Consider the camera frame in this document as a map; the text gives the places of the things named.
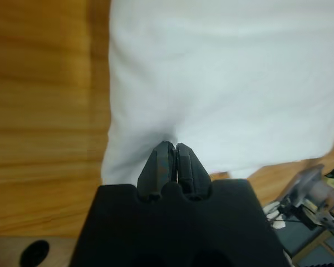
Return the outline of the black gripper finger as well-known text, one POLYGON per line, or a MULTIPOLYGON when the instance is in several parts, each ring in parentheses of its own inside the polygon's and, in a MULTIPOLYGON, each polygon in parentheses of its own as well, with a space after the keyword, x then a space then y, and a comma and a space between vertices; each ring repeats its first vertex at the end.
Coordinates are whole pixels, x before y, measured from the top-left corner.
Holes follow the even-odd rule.
POLYGON ((191 200, 209 197, 211 178, 194 151, 183 143, 177 144, 178 184, 191 200))
POLYGON ((169 141, 153 148, 137 181, 142 201, 158 201, 165 184, 176 182, 176 150, 169 141))

